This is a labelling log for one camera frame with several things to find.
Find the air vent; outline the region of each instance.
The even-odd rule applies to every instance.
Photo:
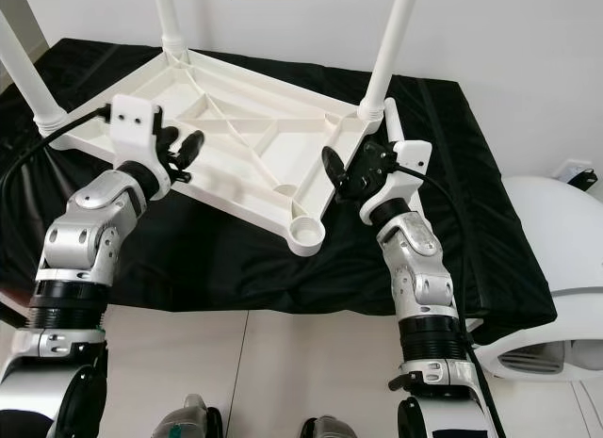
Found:
[[[500,355],[498,360],[512,370],[533,374],[559,374],[563,370],[563,342],[549,342],[511,350]]]

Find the electrical outlet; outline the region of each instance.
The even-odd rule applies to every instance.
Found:
[[[591,169],[592,167],[593,162],[568,158],[553,172],[552,177],[567,183],[584,170]]]

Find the cable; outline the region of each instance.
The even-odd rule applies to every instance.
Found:
[[[467,246],[465,244],[466,229],[464,227],[463,221],[461,220],[461,214],[459,212],[459,209],[458,209],[456,203],[454,202],[454,200],[452,200],[452,197],[448,194],[448,192],[442,186],[440,186],[437,182],[435,182],[431,177],[426,176],[425,174],[422,174],[418,171],[403,167],[401,165],[397,165],[396,170],[403,172],[405,174],[408,174],[409,176],[413,176],[417,179],[420,179],[421,181],[424,181],[426,184],[429,184],[430,186],[432,186],[436,190],[438,190],[438,192],[446,199],[448,205],[452,209],[454,218],[456,219],[457,225],[460,228],[462,251],[461,251],[461,273],[460,273],[459,279],[460,279],[461,286],[460,286],[460,289],[457,291],[458,292],[457,312],[459,315],[459,326],[461,328],[461,334],[463,335],[464,340],[466,342],[466,345],[465,345],[466,352],[469,355],[469,359],[471,360],[471,363],[473,363],[473,365],[476,368],[476,372],[478,375],[478,382],[480,384],[480,389],[481,389],[481,392],[483,393],[483,398],[486,402],[486,406],[487,406],[488,410],[490,411],[490,415],[492,417],[492,422],[494,422],[495,429],[497,430],[498,438],[505,438],[506,435],[505,435],[504,429],[502,427],[502,423],[500,422],[500,417],[498,416],[497,407],[494,403],[494,399],[492,398],[492,393],[490,392],[490,386],[488,386],[488,381],[486,380],[485,375],[483,374],[483,370],[481,369],[480,361],[478,360],[478,357],[476,356],[475,351],[473,351],[473,347],[471,347],[470,339],[468,339],[468,331],[467,331],[467,327],[466,327],[466,323],[465,323],[464,304],[465,304],[465,292],[466,292],[466,280],[465,279],[466,279],[466,273],[468,272],[467,269],[468,269],[469,259],[467,257],[467,253],[466,253]]]
[[[50,143],[55,141],[57,138],[66,134],[70,130],[73,130],[78,125],[81,125],[84,122],[88,122],[92,118],[95,118],[97,116],[102,117],[103,119],[105,119],[106,122],[108,122],[110,114],[111,114],[111,105],[105,105],[105,106],[102,106],[100,108],[97,108],[97,109],[91,111],[90,113],[87,113],[86,115],[84,115],[80,118],[77,118],[76,120],[73,120],[72,122],[69,122],[69,123],[63,125],[62,127],[58,128],[55,132],[50,134],[48,137],[42,139],[41,141],[38,141],[38,143],[36,143],[32,148],[27,150],[23,155],[21,155],[19,158],[17,158],[17,160],[15,160],[12,163],[12,165],[10,165],[10,167],[8,168],[6,174],[4,175],[4,177],[2,178],[2,181],[1,181],[2,189],[1,189],[1,196],[0,196],[0,207],[1,207],[0,210],[4,211],[5,223],[12,222],[12,218],[9,213],[10,209],[8,207],[6,207],[6,202],[8,200],[8,194],[10,193],[10,183],[11,183],[12,178],[14,177],[15,173],[17,172],[17,170],[22,165],[24,165],[33,154],[35,154],[38,151],[41,151],[46,146],[48,146]],[[12,308],[9,308],[6,305],[2,305],[2,306],[4,306],[4,307],[0,308],[0,319],[1,320],[6,321],[7,323],[11,323],[11,322],[15,323],[15,324],[21,323],[22,316],[19,313],[12,310]]]

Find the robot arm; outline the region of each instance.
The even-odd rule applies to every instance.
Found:
[[[29,319],[0,379],[2,436],[97,436],[106,400],[101,321],[122,242],[148,201],[190,179],[183,169],[204,140],[191,134],[170,153],[177,129],[162,129],[161,109],[133,97],[116,96],[110,120],[116,169],[76,191],[46,233]]]
[[[412,211],[431,154],[425,141],[402,141],[398,111],[385,101],[389,144],[365,144],[362,166],[351,175],[331,148],[323,163],[339,201],[351,201],[377,241],[391,275],[402,346],[401,374],[392,390],[411,394],[399,405],[401,438],[503,438],[498,436],[467,354],[442,246],[421,215]]]

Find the white wall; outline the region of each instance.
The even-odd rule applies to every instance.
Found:
[[[29,57],[34,61],[48,48],[40,27],[26,0],[0,0],[0,9],[17,35]],[[0,91],[10,82],[10,78],[0,63]]]
[[[190,47],[370,70],[392,0],[175,0]],[[159,44],[153,0],[29,0],[62,37]],[[457,80],[503,174],[603,175],[603,0],[417,0],[397,73]]]

